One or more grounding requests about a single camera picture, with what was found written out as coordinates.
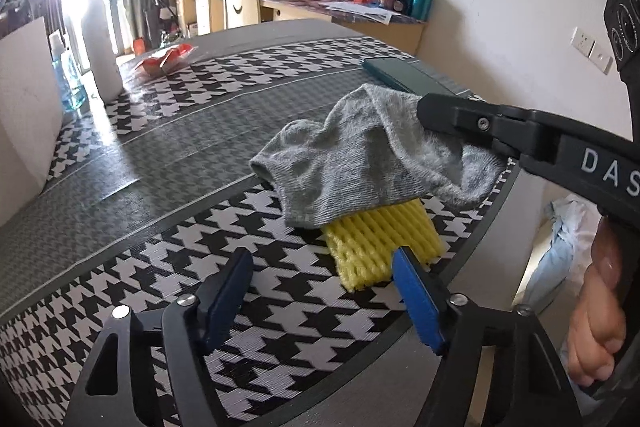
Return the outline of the person's right hand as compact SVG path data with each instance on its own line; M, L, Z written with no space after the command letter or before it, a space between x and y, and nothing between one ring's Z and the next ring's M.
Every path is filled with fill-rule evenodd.
M623 347L626 320L616 296L620 271L620 247L608 219L602 218L567 333L567 372L579 386L606 381Z

